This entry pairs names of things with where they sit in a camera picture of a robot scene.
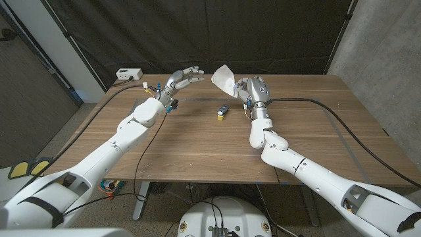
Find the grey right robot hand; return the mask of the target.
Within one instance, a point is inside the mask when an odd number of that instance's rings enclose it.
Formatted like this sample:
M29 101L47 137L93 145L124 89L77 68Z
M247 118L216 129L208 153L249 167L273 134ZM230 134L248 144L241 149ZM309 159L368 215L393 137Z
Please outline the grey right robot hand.
M242 78L234 84L234 91L243 102L243 108L252 111L267 112L266 102L269 100L269 91L266 83L260 76Z

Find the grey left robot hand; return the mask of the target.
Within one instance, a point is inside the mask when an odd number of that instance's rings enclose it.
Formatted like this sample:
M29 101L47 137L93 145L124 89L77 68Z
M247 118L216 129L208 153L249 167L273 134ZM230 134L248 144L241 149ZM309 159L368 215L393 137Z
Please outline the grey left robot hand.
M160 92L157 92L158 99L164 106L167 106L174 95L192 83L203 81L204 77L197 77L197 74L204 74L198 66L191 66L183 70L177 70L167 80Z

